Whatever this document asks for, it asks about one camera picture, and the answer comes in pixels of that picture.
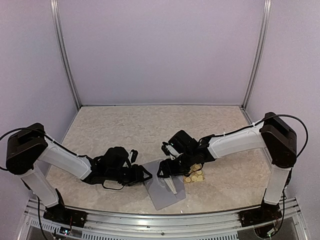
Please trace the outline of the aluminium frame post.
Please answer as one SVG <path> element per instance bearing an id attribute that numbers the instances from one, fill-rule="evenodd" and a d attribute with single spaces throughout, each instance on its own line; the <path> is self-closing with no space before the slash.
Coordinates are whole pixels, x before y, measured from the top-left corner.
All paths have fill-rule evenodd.
<path id="1" fill-rule="evenodd" d="M 258 42 L 254 54 L 253 64 L 249 75 L 248 84 L 246 87 L 246 91 L 244 94 L 244 98 L 241 104 L 241 108 L 245 112 L 248 108 L 251 96 L 253 94 L 254 86 L 256 83 L 257 75 L 259 72 L 260 62 L 263 56 L 265 41 L 267 37 L 267 31 L 269 26 L 269 20 L 270 20 L 270 13 L 272 8 L 272 0 L 265 0 L 264 6 L 263 6 L 263 13 L 262 13 L 262 19 L 261 19 L 261 25 L 258 35 Z"/>
<path id="2" fill-rule="evenodd" d="M 70 88 L 74 105 L 77 111 L 79 111 L 82 107 L 82 103 L 81 103 L 81 99 L 73 78 L 71 65 L 68 58 L 67 48 L 64 41 L 63 28 L 62 28 L 60 11 L 59 11 L 59 2 L 57 0 L 50 0 L 50 8 L 51 8 L 53 25 L 55 29 L 55 35 L 57 38 L 57 44 L 60 52 L 60 57 L 62 60 L 63 69 L 67 78 L 67 83 Z"/>

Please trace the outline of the grey envelope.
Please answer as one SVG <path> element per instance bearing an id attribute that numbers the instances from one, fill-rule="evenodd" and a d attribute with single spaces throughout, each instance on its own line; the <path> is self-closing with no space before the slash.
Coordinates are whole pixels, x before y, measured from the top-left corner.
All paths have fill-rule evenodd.
<path id="1" fill-rule="evenodd" d="M 185 184 L 182 176 L 173 176 L 171 178 L 176 193 L 173 193 L 167 185 L 166 178 L 157 177 L 160 161 L 155 160 L 143 164 L 143 167 L 152 174 L 152 178 L 146 180 L 144 185 L 156 210 L 161 210 L 186 198 Z"/>

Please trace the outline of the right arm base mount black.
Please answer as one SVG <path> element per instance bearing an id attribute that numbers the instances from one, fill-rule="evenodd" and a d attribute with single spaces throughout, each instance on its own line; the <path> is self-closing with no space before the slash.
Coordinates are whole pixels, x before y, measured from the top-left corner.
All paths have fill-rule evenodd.
<path id="1" fill-rule="evenodd" d="M 254 226 L 282 218 L 279 203 L 276 205 L 261 202 L 257 208 L 242 210 L 238 213 L 241 226 Z"/>

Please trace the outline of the front aluminium rail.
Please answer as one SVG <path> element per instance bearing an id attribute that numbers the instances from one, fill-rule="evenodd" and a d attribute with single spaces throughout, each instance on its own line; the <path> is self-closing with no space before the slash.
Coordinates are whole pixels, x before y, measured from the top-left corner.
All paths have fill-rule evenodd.
<path id="1" fill-rule="evenodd" d="M 19 240 L 256 240 L 259 228 L 271 222 L 243 227 L 239 210 L 194 214 L 133 214 L 86 210 L 83 227 L 72 227 L 39 219 L 44 207 L 28 202 L 22 216 Z"/>

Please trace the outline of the left aluminium frame post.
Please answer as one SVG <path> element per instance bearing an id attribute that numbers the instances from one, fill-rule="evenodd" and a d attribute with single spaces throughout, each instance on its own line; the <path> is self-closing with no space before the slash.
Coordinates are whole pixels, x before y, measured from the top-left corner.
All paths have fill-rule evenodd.
<path id="1" fill-rule="evenodd" d="M 79 111 L 82 107 L 82 103 L 81 103 L 81 99 L 73 78 L 71 65 L 68 58 L 67 48 L 64 41 L 63 28 L 62 28 L 60 11 L 59 11 L 59 2 L 57 0 L 50 0 L 50 8 L 51 8 L 53 25 L 55 29 L 55 35 L 57 38 L 57 44 L 60 52 L 60 57 L 62 60 L 63 69 L 67 78 L 67 83 L 70 88 L 74 105 L 77 111 Z"/>

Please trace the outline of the brown sticker sheet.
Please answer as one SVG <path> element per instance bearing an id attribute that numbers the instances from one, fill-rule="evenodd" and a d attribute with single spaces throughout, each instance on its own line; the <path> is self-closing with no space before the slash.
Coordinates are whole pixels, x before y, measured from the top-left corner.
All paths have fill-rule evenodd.
<path id="1" fill-rule="evenodd" d="M 185 184 L 203 182 L 205 180 L 203 167 L 204 167 L 203 163 L 194 164 L 193 166 L 191 166 L 187 176 L 183 177 L 183 182 Z"/>

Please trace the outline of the right aluminium frame post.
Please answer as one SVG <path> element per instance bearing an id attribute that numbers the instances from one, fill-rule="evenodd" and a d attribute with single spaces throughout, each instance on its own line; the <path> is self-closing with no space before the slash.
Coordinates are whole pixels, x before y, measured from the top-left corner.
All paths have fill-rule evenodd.
<path id="1" fill-rule="evenodd" d="M 256 83 L 257 75 L 259 72 L 260 62 L 263 56 L 265 41 L 267 37 L 267 31 L 269 26 L 269 20 L 270 20 L 270 13 L 272 8 L 272 0 L 265 0 L 264 6 L 263 6 L 263 13 L 262 13 L 262 19 L 261 19 L 261 25 L 258 35 L 258 42 L 254 54 L 253 64 L 249 75 L 248 84 L 246 87 L 246 91 L 244 94 L 244 98 L 241 104 L 241 108 L 245 112 L 248 108 L 251 96 L 253 94 L 254 86 Z"/>

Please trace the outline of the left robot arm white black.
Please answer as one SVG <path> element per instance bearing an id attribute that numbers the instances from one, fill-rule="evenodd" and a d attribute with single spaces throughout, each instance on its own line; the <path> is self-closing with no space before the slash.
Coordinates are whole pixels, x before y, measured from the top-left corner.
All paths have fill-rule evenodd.
<path id="1" fill-rule="evenodd" d="M 142 165 L 135 163 L 138 152 L 134 149 L 128 152 L 116 146 L 94 158 L 80 155 L 50 137 L 38 122 L 10 130 L 0 138 L 7 138 L 3 171 L 19 176 L 46 210 L 61 223 L 70 218 L 70 211 L 65 207 L 60 192 L 51 186 L 37 167 L 37 162 L 66 171 L 89 185 L 104 185 L 106 181 L 113 181 L 122 187 L 130 187 L 153 177 Z"/>

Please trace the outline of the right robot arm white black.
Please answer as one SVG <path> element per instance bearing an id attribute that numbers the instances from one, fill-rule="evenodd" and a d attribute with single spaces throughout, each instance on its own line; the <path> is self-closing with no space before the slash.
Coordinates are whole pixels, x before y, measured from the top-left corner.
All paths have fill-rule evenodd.
<path id="1" fill-rule="evenodd" d="M 279 207 L 298 157 L 297 134 L 282 118 L 282 114 L 268 112 L 257 123 L 199 140 L 180 130 L 162 144 L 168 158 L 159 163 L 157 177 L 187 176 L 195 164 L 203 165 L 248 150 L 267 149 L 272 159 L 271 172 L 262 203 L 255 212 L 260 222 L 266 222 Z"/>

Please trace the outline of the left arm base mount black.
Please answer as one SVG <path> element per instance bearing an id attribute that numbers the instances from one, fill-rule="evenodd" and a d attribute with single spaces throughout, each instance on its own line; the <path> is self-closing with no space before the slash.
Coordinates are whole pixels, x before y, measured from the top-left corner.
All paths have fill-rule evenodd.
<path id="1" fill-rule="evenodd" d="M 61 193 L 55 189 L 58 196 L 58 203 L 52 207 L 46 207 L 43 218 L 52 222 L 69 225 L 70 227 L 84 228 L 88 213 L 81 210 L 67 208 L 64 204 Z"/>

